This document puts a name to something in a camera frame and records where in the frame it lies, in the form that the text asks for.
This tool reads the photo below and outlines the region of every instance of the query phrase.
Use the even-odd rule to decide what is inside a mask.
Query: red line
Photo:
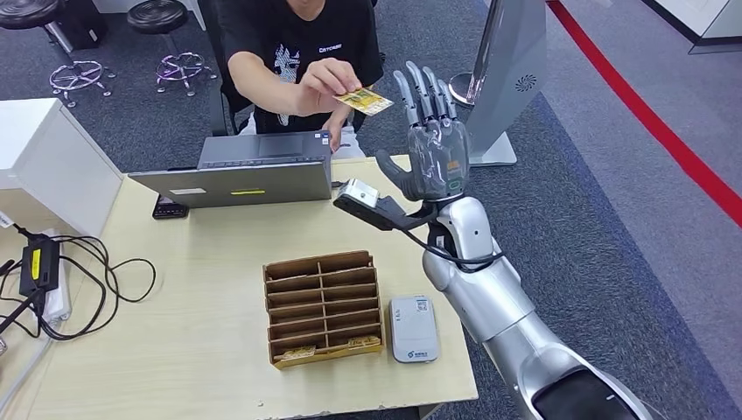
[[[706,194],[742,228],[742,198],[732,190],[683,140],[641,99],[590,40],[574,17],[557,0],[547,0],[556,18],[570,34],[580,50],[603,77],[613,92],[626,104],[644,127]]]

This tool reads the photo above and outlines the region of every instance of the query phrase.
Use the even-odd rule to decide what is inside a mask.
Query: white card reader
[[[434,361],[438,358],[438,329],[433,303],[426,296],[394,297],[389,302],[392,349],[401,363]]]

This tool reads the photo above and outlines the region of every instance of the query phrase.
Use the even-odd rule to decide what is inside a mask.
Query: cardboard compartment
[[[325,302],[325,314],[337,315],[339,313],[364,311],[379,307],[377,297],[362,297],[360,299],[336,300]]]
[[[361,328],[349,328],[346,330],[330,332],[327,334],[328,344],[330,347],[342,346],[347,344],[349,340],[357,339],[359,337],[366,336],[382,336],[382,324],[367,325]]]
[[[319,274],[319,265],[314,258],[271,264],[265,267],[266,280],[311,276],[313,274]]]
[[[319,274],[314,276],[298,276],[282,278],[279,280],[269,280],[265,282],[265,290],[268,293],[279,293],[282,291],[305,291],[309,289],[319,289]]]
[[[317,259],[323,273],[350,270],[358,267],[373,267],[374,258],[367,251],[326,255]]]
[[[341,313],[327,317],[327,330],[332,332],[345,328],[356,326],[369,326],[381,322],[379,312],[374,308],[366,311],[357,311],[350,313]]]
[[[324,316],[322,304],[301,304],[299,306],[285,306],[268,310],[271,325],[286,322],[300,321],[304,319],[316,319]]]
[[[266,297],[269,309],[322,303],[322,292],[320,290],[281,291],[269,293]]]
[[[269,328],[269,336],[271,340],[280,340],[314,333],[324,333],[325,330],[324,319],[305,319],[287,324],[274,325]]]
[[[360,269],[346,269],[332,274],[322,275],[322,287],[349,286],[354,284],[375,284],[376,269],[363,267]]]
[[[374,259],[367,251],[263,268],[270,363],[276,368],[384,348]]]
[[[302,347],[315,347],[317,349],[327,347],[327,337],[324,333],[279,339],[270,342],[270,358],[273,361],[289,351],[296,351]]]
[[[354,284],[350,286],[326,287],[323,290],[325,302],[360,298],[375,298],[376,284]]]

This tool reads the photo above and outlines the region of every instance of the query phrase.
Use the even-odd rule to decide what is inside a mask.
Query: black t-shirt
[[[281,80],[296,83],[310,63],[328,57],[347,61],[363,86],[382,75],[374,9],[369,0],[325,0],[307,22],[286,0],[216,0],[225,56],[253,53]],[[258,133],[314,131],[330,117],[277,115],[255,107]]]

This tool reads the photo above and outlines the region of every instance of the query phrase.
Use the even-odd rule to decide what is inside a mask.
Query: black phone
[[[188,215],[188,207],[178,204],[175,201],[163,197],[162,195],[157,196],[157,203],[155,203],[155,210],[152,211],[152,219],[182,219]]]

